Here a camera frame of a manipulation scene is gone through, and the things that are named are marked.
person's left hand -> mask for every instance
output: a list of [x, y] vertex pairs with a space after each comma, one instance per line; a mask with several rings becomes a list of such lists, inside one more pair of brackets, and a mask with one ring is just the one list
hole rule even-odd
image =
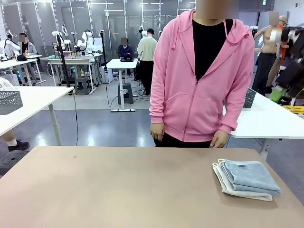
[[210, 148], [223, 148], [228, 142], [229, 134], [218, 130], [215, 132], [213, 139], [210, 144]]

stack of towels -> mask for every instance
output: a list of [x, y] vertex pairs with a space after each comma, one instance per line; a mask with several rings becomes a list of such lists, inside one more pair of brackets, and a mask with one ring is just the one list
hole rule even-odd
[[272, 195], [281, 194], [281, 189], [259, 161], [219, 159], [212, 166], [224, 193], [263, 201], [272, 201]]

gray basket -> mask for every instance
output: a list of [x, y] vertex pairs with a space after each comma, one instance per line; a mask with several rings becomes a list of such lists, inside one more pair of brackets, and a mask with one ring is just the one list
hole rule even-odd
[[0, 91], [0, 115], [10, 114], [22, 106], [20, 91]]
[[248, 88], [243, 108], [251, 108], [251, 106], [253, 104], [253, 100], [255, 99], [255, 96], [256, 96], [256, 91]]

pink hoodie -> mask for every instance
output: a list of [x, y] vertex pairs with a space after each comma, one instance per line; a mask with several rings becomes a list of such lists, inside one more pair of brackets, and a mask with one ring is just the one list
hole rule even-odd
[[[151, 123], [164, 123], [165, 132], [178, 140], [205, 142], [212, 140], [218, 129], [230, 133], [237, 127], [253, 74], [254, 40], [248, 26], [234, 19], [219, 55], [197, 82], [194, 12], [186, 11], [170, 21], [158, 41], [150, 116]], [[225, 116], [222, 114], [224, 99]]]

black t-shirt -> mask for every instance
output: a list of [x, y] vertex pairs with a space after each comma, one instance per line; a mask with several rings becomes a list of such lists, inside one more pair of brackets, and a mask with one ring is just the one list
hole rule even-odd
[[[195, 55], [195, 76], [199, 81], [210, 68], [225, 41], [224, 23], [214, 26], [201, 25], [192, 20], [193, 42]], [[226, 19], [227, 34], [231, 31], [233, 25], [232, 19]]]
[[25, 53], [25, 50], [29, 50], [28, 48], [29, 48], [29, 43], [26, 44], [22, 43], [22, 54]]

